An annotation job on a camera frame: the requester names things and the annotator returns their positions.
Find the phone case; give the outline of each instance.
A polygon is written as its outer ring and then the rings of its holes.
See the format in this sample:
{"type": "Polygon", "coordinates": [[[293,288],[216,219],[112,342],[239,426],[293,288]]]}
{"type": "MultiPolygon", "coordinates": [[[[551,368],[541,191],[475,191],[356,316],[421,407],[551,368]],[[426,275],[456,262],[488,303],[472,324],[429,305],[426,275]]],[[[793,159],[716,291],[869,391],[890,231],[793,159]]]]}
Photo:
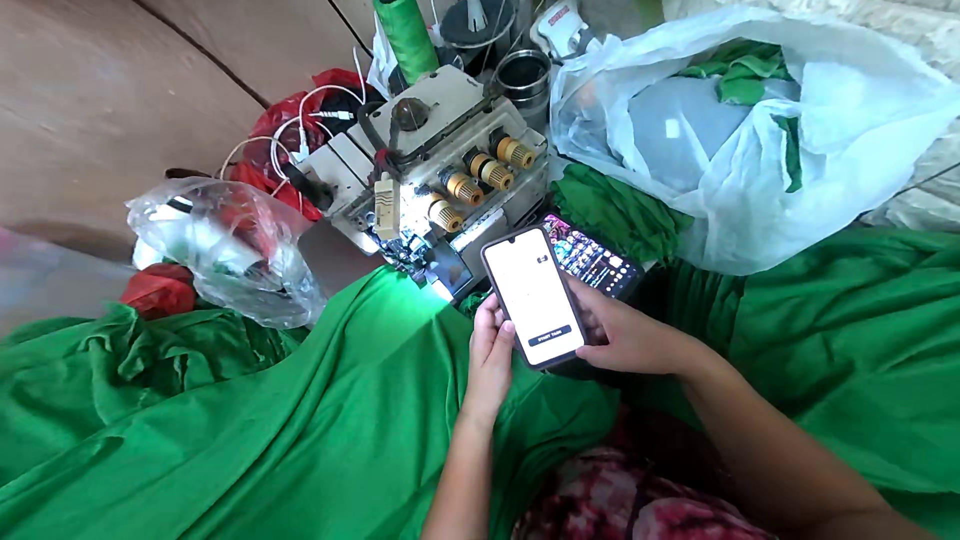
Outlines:
{"type": "MultiPolygon", "coordinates": [[[[540,231],[541,234],[543,234],[543,241],[545,241],[547,246],[549,247],[550,238],[547,237],[546,231],[543,229],[543,227],[541,227],[538,224],[538,225],[531,225],[530,227],[525,227],[518,231],[514,231],[513,233],[507,234],[506,236],[503,236],[501,238],[497,238],[496,240],[493,240],[491,242],[487,242],[486,244],[484,244],[482,248],[480,248],[480,259],[483,261],[484,270],[487,271],[487,276],[490,277],[490,282],[493,285],[493,292],[496,293],[497,298],[501,298],[500,289],[497,287],[496,279],[493,277],[493,273],[490,271],[490,266],[487,264],[487,248],[491,247],[492,245],[499,244],[500,242],[506,242],[515,236],[519,236],[523,233],[527,233],[529,231],[532,231],[533,229],[536,229],[540,231]]],[[[573,297],[570,296],[570,289],[567,288],[566,282],[564,281],[564,277],[560,274],[561,272],[563,272],[563,270],[561,270],[560,265],[557,263],[557,254],[554,253],[552,248],[549,251],[550,251],[550,260],[553,261],[553,268],[557,272],[557,275],[560,276],[561,278],[560,283],[564,286],[564,294],[566,294],[566,300],[570,303],[570,306],[573,307],[573,319],[577,321],[577,329],[580,331],[580,335],[584,337],[584,341],[586,341],[587,333],[584,331],[584,324],[580,320],[580,312],[577,310],[577,305],[574,304],[573,297]]],[[[505,306],[505,304],[501,303],[500,307],[503,309],[504,319],[509,320],[510,312],[507,311],[507,307],[505,306]]],[[[520,355],[523,356],[523,363],[527,364],[528,368],[535,371],[544,371],[546,369],[549,369],[552,366],[566,362],[568,360],[572,360],[573,358],[577,357],[576,351],[570,351],[569,353],[564,353],[563,355],[555,356],[545,362],[534,365],[534,364],[531,364],[530,360],[527,359],[527,354],[523,351],[523,347],[520,346],[519,336],[515,336],[514,340],[516,341],[516,348],[520,351],[520,355]]]]}

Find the white phone screen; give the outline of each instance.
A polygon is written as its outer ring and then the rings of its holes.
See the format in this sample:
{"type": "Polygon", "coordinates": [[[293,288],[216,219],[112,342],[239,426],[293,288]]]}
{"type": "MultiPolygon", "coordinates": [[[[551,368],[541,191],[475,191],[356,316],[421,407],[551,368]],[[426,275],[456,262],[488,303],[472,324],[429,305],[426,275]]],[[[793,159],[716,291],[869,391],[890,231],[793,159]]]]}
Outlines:
{"type": "Polygon", "coordinates": [[[532,229],[484,251],[500,304],[534,366],[585,344],[551,249],[543,231],[532,229]]]}

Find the hand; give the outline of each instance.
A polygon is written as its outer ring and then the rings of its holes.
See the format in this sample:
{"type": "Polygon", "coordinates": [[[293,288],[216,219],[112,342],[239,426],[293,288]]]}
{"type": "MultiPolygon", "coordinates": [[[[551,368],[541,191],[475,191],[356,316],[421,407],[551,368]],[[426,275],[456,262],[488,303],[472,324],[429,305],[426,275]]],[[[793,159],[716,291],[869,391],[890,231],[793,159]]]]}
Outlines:
{"type": "Polygon", "coordinates": [[[704,354],[714,352],[699,340],[655,321],[626,304],[562,272],[576,299],[590,345],[577,356],[614,371],[682,375],[704,354]]]}
{"type": "Polygon", "coordinates": [[[492,294],[477,309],[470,336],[470,368],[462,414],[492,428],[507,397],[512,374],[514,323],[503,320],[503,310],[492,294]]]}

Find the green fabric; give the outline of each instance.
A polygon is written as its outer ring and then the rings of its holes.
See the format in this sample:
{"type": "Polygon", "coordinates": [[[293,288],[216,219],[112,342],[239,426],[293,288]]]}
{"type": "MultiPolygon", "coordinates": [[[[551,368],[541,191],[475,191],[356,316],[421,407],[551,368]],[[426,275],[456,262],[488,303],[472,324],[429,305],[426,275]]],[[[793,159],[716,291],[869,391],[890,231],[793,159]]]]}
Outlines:
{"type": "MultiPolygon", "coordinates": [[[[376,270],[289,355],[296,339],[223,310],[43,324],[0,348],[4,538],[418,535],[471,331],[432,291],[376,270]]],[[[543,472],[607,432],[618,397],[514,366],[495,538],[543,472]]]]}
{"type": "Polygon", "coordinates": [[[763,99],[764,79],[792,81],[779,45],[739,37],[717,47],[710,59],[690,65],[678,75],[705,79],[720,75],[717,98],[730,105],[756,105],[763,99]]]}
{"type": "MultiPolygon", "coordinates": [[[[960,537],[945,511],[960,500],[960,236],[854,229],[746,279],[672,271],[668,322],[726,351],[895,507],[960,537]]],[[[640,399],[691,421],[672,381],[640,399]]]]}
{"type": "Polygon", "coordinates": [[[780,129],[786,132],[784,162],[786,163],[786,172],[790,176],[790,185],[786,188],[786,192],[794,193],[804,186],[804,171],[800,166],[800,118],[778,114],[772,114],[770,117],[773,118],[780,129]]]}
{"type": "Polygon", "coordinates": [[[471,292],[460,305],[457,306],[457,311],[460,311],[467,319],[472,321],[473,317],[477,314],[477,309],[483,304],[484,300],[487,300],[488,296],[490,296],[490,291],[471,292]]]}
{"type": "Polygon", "coordinates": [[[550,185],[563,217],[636,262],[669,258],[693,218],[580,163],[550,185]]]}

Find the clear plastic bag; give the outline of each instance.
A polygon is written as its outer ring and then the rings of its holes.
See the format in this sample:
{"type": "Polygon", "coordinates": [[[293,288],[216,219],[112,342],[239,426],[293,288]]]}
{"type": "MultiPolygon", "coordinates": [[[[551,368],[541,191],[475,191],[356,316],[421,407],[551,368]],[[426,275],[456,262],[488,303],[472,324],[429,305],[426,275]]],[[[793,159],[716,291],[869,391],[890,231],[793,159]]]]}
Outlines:
{"type": "MultiPolygon", "coordinates": [[[[550,109],[560,153],[696,218],[681,257],[745,275],[796,255],[896,193],[916,159],[960,114],[960,86],[926,65],[916,49],[871,30],[828,17],[733,7],[626,41],[608,37],[602,50],[559,70],[550,109]],[[782,46],[801,85],[799,101],[756,104],[712,158],[700,156],[694,164],[699,178],[654,174],[664,156],[644,155],[638,146],[650,141],[636,141],[635,133],[683,137],[686,124],[695,122],[678,116],[673,129],[637,126],[631,100],[695,55],[737,37],[782,46]],[[787,133],[774,116],[800,118],[803,186],[792,193],[787,133]]],[[[692,148],[699,146],[706,147],[700,141],[692,148]]]]}
{"type": "Polygon", "coordinates": [[[312,224],[269,194],[191,177],[167,180],[127,207],[133,231],[189,268],[201,298],[270,328],[320,316],[326,298],[297,249],[312,224]]]}

